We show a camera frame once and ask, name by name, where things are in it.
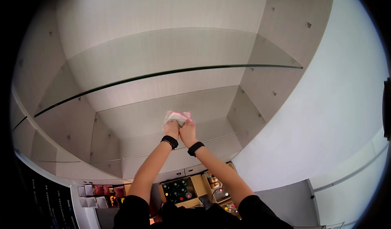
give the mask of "bracelet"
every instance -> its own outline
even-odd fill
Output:
[[[175,138],[171,137],[171,136],[164,136],[160,142],[163,142],[163,141],[166,141],[167,143],[169,143],[172,147],[172,150],[175,150],[176,147],[178,147],[178,141],[175,140]]]
[[[201,143],[200,141],[199,142],[196,142],[195,144],[193,144],[193,146],[191,146],[189,148],[189,150],[187,151],[188,154],[190,154],[190,156],[196,156],[196,150],[198,148],[201,148],[202,146],[205,146],[203,143]]]

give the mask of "person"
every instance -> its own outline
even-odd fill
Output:
[[[164,125],[164,131],[165,137],[169,136],[168,139],[171,137],[178,140],[180,136],[186,148],[199,143],[193,122],[186,121],[182,128],[179,128],[177,121],[169,122]],[[125,198],[122,207],[114,217],[114,229],[149,226],[152,228],[169,226],[173,228],[292,228],[288,223],[280,220],[255,195],[234,169],[210,153],[203,145],[196,149],[195,158],[223,183],[242,219],[239,220],[217,204],[213,204],[208,209],[204,207],[185,209],[176,207],[172,202],[166,202],[160,209],[162,221],[150,225],[151,187],[171,150],[173,148],[170,142],[162,140],[139,168],[130,187],[130,195]]]

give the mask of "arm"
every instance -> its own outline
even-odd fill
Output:
[[[173,122],[165,124],[164,132],[166,135],[169,135],[178,140],[178,122],[174,120]],[[171,150],[171,145],[166,141],[162,141],[155,148],[155,150],[148,156],[140,169],[137,171],[132,186],[130,187],[130,195],[138,196],[149,204],[150,190],[153,180],[159,173]]]
[[[186,124],[179,130],[181,140],[187,148],[198,142],[196,139],[196,126],[186,121]],[[240,202],[247,196],[255,193],[247,186],[243,179],[226,163],[210,153],[205,147],[198,148],[195,156],[201,163],[221,181],[224,187],[230,192],[233,203],[239,207]]]

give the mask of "hand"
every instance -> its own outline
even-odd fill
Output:
[[[167,122],[163,127],[164,132],[167,136],[171,136],[178,140],[179,138],[179,125],[176,120],[172,122]]]
[[[198,142],[196,139],[196,125],[189,120],[186,120],[183,127],[179,129],[179,133],[181,134],[181,140],[186,148],[190,148],[193,144]]]

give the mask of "black sign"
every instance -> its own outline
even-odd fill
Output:
[[[55,229],[78,229],[70,187],[41,176],[21,161],[19,166],[27,192],[33,197],[38,212],[44,219],[42,225]]]

